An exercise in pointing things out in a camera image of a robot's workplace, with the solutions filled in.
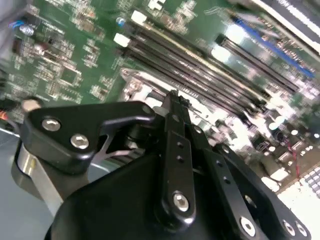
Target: red wire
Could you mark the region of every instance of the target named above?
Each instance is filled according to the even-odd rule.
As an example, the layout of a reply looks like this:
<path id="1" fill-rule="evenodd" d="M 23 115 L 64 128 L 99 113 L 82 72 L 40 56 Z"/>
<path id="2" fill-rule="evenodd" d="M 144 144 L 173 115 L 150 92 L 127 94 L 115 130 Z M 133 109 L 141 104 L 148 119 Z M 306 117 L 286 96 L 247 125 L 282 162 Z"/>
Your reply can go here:
<path id="1" fill-rule="evenodd" d="M 295 150 L 293 150 L 293 148 L 291 147 L 290 141 L 287 140 L 287 145 L 288 145 L 288 150 L 290 152 L 292 152 L 292 156 L 293 156 L 293 162 L 295 164 L 295 174 L 296 174 L 296 179 L 299 181 L 300 186 L 302 186 L 301 182 L 300 182 L 300 167 L 297 161 L 297 152 Z"/>

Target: integrated circuit chip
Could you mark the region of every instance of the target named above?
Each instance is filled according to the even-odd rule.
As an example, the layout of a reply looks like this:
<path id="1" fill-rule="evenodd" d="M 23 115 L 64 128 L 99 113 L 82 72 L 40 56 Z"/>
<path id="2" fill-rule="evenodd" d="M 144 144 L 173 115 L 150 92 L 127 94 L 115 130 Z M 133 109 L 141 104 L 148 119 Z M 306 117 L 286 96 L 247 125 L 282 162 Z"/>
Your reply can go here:
<path id="1" fill-rule="evenodd" d="M 78 73 L 69 68 L 64 68 L 60 80 L 63 83 L 73 86 L 75 80 L 78 78 Z"/>

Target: motherboard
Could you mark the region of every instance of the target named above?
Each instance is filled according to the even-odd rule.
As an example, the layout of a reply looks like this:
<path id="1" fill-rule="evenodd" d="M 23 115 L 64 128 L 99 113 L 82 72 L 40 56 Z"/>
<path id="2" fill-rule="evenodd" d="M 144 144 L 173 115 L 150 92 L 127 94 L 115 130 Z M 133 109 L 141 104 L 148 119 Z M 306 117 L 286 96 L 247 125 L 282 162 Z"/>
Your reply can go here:
<path id="1" fill-rule="evenodd" d="M 210 144 L 230 145 L 277 185 L 295 175 L 295 156 L 318 148 L 319 53 L 257 6 L 33 0 L 9 28 L 2 96 L 15 103 L 144 101 L 159 108 L 178 91 Z M 6 114 L 23 122 L 18 104 Z M 282 176 L 272 177 L 276 170 Z"/>

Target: white connector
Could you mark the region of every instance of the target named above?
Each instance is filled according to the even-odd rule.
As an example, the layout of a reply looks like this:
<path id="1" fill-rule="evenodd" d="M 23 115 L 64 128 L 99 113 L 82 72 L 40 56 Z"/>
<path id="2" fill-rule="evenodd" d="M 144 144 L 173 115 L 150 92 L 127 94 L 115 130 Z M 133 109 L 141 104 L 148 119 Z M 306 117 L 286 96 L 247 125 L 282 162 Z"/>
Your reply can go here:
<path id="1" fill-rule="evenodd" d="M 115 41 L 120 46 L 126 48 L 131 40 L 130 40 L 130 38 L 126 37 L 125 35 L 122 35 L 120 33 L 116 33 L 113 41 Z"/>
<path id="2" fill-rule="evenodd" d="M 158 2 L 164 4 L 166 2 L 166 0 L 150 0 L 149 1 L 149 4 L 148 4 L 148 7 L 151 9 L 151 10 L 161 10 L 162 9 L 162 5 L 159 4 Z"/>
<path id="3" fill-rule="evenodd" d="M 147 16 L 135 10 L 132 13 L 131 20 L 134 21 L 136 24 L 143 25 L 144 22 L 147 20 Z"/>

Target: black metal bracket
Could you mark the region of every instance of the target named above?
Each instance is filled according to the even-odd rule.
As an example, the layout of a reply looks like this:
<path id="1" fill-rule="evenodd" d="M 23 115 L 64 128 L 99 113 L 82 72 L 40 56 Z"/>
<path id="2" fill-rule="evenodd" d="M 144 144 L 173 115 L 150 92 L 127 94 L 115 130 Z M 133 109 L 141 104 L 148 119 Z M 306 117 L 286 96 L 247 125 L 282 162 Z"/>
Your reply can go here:
<path id="1" fill-rule="evenodd" d="M 25 117 L 20 137 L 33 155 L 67 174 L 80 174 L 88 169 L 99 150 L 99 136 L 113 136 L 124 126 L 149 124 L 154 118 L 153 110 L 142 102 L 40 108 Z M 43 124 L 45 120 L 47 125 L 59 127 L 48 130 Z M 86 138 L 85 149 L 71 143 L 71 138 L 78 134 Z"/>
<path id="2" fill-rule="evenodd" d="M 164 136 L 159 142 L 161 169 L 156 214 L 171 232 L 185 230 L 195 220 L 196 199 L 190 141 L 185 137 L 184 102 L 174 91 L 164 99 Z"/>
<path id="3" fill-rule="evenodd" d="M 30 112 L 21 131 L 25 149 L 58 172 L 80 176 L 97 153 L 101 135 L 128 130 L 140 139 L 150 131 L 158 139 L 152 147 L 146 144 L 144 156 L 63 199 L 48 236 L 310 240 L 307 228 L 229 147 L 211 148 L 204 132 L 192 125 L 189 107 L 188 101 L 170 92 L 162 104 L 168 114 L 160 118 L 140 102 Z M 46 130 L 47 119 L 57 120 L 60 128 Z M 137 124 L 145 127 L 128 128 Z M 84 149 L 71 143 L 78 133 L 89 142 Z M 202 172 L 195 169 L 199 166 Z"/>
<path id="4" fill-rule="evenodd" d="M 225 160 L 236 180 L 243 197 L 254 202 L 256 221 L 269 239 L 310 239 L 310 233 L 303 223 L 278 199 L 260 178 L 226 145 L 217 145 L 214 150 Z"/>

